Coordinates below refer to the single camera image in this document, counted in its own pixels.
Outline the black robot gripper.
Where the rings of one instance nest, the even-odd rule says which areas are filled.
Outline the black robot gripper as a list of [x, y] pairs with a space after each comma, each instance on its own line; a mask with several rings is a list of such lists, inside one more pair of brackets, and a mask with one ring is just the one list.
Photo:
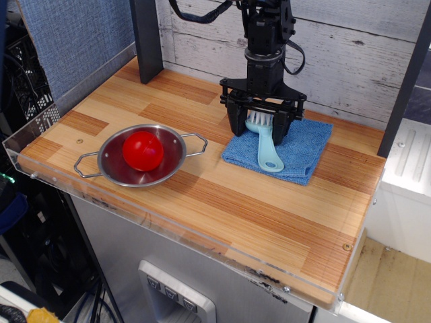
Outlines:
[[285, 56], [284, 53], [246, 53], [246, 78], [223, 78], [220, 81], [220, 102], [227, 108], [231, 131], [237, 137], [241, 136], [246, 128], [248, 110], [273, 115], [274, 145], [282, 143], [294, 120], [302, 120], [307, 97], [284, 83]]

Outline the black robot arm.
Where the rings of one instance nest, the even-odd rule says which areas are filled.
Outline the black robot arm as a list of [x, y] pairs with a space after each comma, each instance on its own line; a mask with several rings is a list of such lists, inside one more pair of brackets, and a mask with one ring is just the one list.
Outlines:
[[231, 131], [241, 136], [249, 112], [272, 117], [272, 139], [279, 145], [290, 125], [304, 115], [305, 94], [288, 87], [284, 75], [286, 47], [301, 48], [290, 41], [296, 18], [289, 1], [239, 1], [247, 47], [246, 78], [220, 81], [220, 102], [226, 107]]

